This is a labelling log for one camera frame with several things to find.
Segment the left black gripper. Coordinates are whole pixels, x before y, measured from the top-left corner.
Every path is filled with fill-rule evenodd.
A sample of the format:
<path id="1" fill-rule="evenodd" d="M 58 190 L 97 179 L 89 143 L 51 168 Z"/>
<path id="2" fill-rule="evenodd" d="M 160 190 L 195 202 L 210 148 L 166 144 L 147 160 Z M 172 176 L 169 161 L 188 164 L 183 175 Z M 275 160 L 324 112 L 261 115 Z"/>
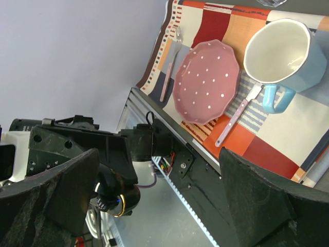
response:
<path id="1" fill-rule="evenodd" d="M 128 185 L 137 184 L 126 137 L 100 131 L 91 118 L 76 116 L 70 122 L 29 120 L 28 176 L 58 166 L 89 149 L 97 149 L 99 162 L 117 172 Z"/>

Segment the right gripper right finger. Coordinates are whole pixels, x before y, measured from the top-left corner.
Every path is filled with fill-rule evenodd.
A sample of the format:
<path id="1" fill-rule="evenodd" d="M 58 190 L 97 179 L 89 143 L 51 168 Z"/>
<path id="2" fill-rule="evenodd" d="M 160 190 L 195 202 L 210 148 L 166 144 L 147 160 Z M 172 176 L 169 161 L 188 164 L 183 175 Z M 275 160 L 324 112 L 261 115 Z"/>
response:
<path id="1" fill-rule="evenodd" d="M 240 246 L 328 246 L 328 192 L 222 148 L 220 169 Z"/>

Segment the orange patterned placemat cloth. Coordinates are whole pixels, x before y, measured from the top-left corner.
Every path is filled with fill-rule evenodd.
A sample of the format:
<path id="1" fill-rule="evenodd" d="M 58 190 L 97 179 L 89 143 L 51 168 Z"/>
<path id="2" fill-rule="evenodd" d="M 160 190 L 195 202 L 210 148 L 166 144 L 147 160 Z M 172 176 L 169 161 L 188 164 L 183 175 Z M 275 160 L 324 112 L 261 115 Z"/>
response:
<path id="1" fill-rule="evenodd" d="M 180 27 L 183 43 L 176 63 L 181 64 L 187 53 L 201 42 L 220 40 L 234 49 L 238 63 L 243 62 L 250 38 L 266 24 L 283 18 L 304 23 L 313 33 L 323 52 L 328 54 L 328 17 L 306 13 L 257 9 L 193 1 L 169 1 L 167 14 L 144 76 L 140 90 L 157 104 L 178 128 L 189 132 L 192 141 L 212 155 L 218 155 L 215 139 L 254 85 L 241 73 L 240 87 L 226 113 L 207 124 L 188 123 L 175 108 L 173 82 L 169 83 L 164 100 L 160 99 L 163 82 L 173 53 L 175 28 Z M 296 94 L 281 114 L 267 114 L 262 108 L 263 93 L 252 100 L 234 127 L 224 146 L 251 162 L 295 182 L 315 188 L 328 188 L 328 174 L 319 181 L 328 158 L 328 147 L 321 145 L 328 136 L 328 75 L 311 89 Z"/>

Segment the clear plastic cup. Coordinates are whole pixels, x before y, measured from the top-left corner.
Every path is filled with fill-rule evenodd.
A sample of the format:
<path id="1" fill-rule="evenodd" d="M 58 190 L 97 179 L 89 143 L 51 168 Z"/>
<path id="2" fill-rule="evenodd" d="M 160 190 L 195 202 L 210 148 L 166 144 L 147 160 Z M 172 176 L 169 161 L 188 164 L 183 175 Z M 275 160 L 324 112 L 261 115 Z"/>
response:
<path id="1" fill-rule="evenodd" d="M 257 2 L 259 2 L 263 6 L 275 8 L 284 4 L 285 2 L 287 2 L 287 0 L 257 0 Z"/>

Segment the white blue mug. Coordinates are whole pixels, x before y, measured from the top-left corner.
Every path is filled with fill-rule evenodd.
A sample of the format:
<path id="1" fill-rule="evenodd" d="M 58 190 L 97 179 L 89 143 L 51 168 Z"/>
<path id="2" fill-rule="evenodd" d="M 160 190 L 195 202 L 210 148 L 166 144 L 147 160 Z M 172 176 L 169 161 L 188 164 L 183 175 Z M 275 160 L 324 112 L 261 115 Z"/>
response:
<path id="1" fill-rule="evenodd" d="M 279 19 L 252 36 L 243 64 L 247 75 L 264 86 L 264 111 L 278 114 L 296 93 L 320 83 L 327 58 L 305 24 Z"/>

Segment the pink polka dot plate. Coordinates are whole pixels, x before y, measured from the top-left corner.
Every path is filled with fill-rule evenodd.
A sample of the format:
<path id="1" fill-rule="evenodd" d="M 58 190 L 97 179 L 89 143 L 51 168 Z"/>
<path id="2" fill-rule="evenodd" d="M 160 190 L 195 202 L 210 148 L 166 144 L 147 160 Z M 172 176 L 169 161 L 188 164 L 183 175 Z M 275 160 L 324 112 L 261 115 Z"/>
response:
<path id="1" fill-rule="evenodd" d="M 237 95 L 240 66 L 233 48 L 219 40 L 197 44 L 183 59 L 172 96 L 188 123 L 205 125 L 221 117 Z"/>

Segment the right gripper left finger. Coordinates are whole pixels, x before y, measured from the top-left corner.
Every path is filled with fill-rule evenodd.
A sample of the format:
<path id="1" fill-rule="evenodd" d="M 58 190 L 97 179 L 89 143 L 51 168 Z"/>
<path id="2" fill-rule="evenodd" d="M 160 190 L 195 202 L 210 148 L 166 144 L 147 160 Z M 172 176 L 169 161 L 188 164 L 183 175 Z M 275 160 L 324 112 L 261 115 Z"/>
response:
<path id="1" fill-rule="evenodd" d="M 1 246 L 74 246 L 81 236 L 99 167 L 90 149 L 1 188 Z"/>

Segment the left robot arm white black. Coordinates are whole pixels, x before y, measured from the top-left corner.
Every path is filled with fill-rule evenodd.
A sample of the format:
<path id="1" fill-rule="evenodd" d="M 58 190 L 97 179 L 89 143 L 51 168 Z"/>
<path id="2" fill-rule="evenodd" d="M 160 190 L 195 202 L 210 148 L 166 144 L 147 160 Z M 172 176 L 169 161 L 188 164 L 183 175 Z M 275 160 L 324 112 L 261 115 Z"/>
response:
<path id="1" fill-rule="evenodd" d="M 91 117 L 15 119 L 1 146 L 1 179 L 13 174 L 18 144 L 28 138 L 25 174 L 1 188 L 1 246 L 72 246 L 82 234 L 91 199 L 116 217 L 140 200 L 133 162 L 167 156 L 170 134 L 154 120 L 117 134 Z"/>

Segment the silver fork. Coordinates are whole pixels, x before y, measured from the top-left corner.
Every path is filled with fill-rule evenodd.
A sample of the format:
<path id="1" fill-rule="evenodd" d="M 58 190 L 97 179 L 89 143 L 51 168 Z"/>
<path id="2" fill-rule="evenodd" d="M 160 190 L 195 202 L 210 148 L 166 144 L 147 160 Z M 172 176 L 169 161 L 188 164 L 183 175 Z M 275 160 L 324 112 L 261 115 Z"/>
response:
<path id="1" fill-rule="evenodd" d="M 163 87 L 162 87 L 162 91 L 161 91 L 161 95 L 160 95 L 160 102 L 163 102 L 165 97 L 166 97 L 166 93 L 167 93 L 168 85 L 169 85 L 169 82 L 170 82 L 173 66 L 174 66 L 177 54 L 181 50 L 181 47 L 182 47 L 183 38 L 182 38 L 182 31 L 181 31 L 181 28 L 179 26 L 177 26 L 175 28 L 175 33 L 176 33 L 176 44 L 175 44 L 175 47 L 174 47 L 174 52 L 173 52 L 173 54 L 170 58 L 170 63 L 168 64 L 166 77 L 165 77 Z"/>

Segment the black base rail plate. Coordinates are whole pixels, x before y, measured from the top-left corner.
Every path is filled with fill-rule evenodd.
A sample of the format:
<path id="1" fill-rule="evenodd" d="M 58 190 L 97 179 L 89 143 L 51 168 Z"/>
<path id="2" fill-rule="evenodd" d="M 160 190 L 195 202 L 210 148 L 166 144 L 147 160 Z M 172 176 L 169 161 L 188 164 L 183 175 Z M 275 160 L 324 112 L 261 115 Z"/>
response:
<path id="1" fill-rule="evenodd" d="M 156 133 L 170 139 L 169 178 L 219 246 L 239 246 L 221 175 L 189 143 L 184 144 L 159 119 Z"/>

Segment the black earbud case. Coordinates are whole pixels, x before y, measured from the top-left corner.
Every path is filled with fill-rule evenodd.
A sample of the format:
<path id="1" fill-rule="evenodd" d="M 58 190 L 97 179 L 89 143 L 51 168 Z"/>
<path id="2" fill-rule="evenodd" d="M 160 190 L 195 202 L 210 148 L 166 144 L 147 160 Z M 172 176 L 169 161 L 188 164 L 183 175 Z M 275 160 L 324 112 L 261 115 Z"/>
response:
<path id="1" fill-rule="evenodd" d="M 99 211 L 116 218 L 130 216 L 140 197 L 140 190 L 135 184 L 126 184 L 117 172 L 103 164 L 99 166 L 90 200 Z"/>

